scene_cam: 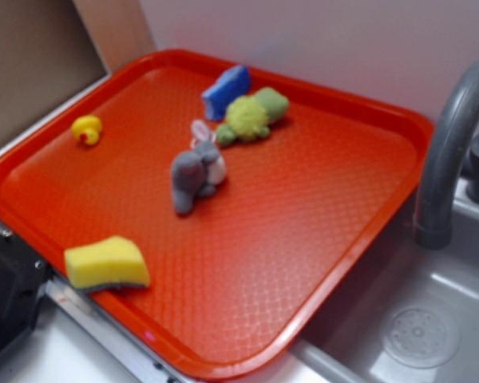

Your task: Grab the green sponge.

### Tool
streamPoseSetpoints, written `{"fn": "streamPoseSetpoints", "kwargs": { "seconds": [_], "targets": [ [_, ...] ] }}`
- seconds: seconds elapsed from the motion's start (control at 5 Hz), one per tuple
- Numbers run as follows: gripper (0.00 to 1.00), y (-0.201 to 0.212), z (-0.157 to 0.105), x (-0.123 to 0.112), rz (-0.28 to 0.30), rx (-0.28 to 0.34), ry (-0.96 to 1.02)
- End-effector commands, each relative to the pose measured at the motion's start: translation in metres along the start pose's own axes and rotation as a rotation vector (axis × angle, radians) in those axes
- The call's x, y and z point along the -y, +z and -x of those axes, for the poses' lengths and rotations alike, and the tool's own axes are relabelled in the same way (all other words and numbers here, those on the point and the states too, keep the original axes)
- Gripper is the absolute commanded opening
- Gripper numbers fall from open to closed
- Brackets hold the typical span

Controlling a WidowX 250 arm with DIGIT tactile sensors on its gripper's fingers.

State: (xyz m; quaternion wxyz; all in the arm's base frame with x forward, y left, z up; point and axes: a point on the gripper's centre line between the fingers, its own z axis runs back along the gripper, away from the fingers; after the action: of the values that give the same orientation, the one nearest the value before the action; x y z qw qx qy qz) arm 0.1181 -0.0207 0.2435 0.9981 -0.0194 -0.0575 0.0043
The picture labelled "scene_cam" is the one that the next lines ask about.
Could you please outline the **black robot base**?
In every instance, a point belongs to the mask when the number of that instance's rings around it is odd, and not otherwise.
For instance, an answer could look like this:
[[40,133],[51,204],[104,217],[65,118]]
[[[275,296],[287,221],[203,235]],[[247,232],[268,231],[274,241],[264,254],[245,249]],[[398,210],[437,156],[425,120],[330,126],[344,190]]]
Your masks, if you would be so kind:
[[10,230],[0,233],[0,357],[30,336],[51,267]]

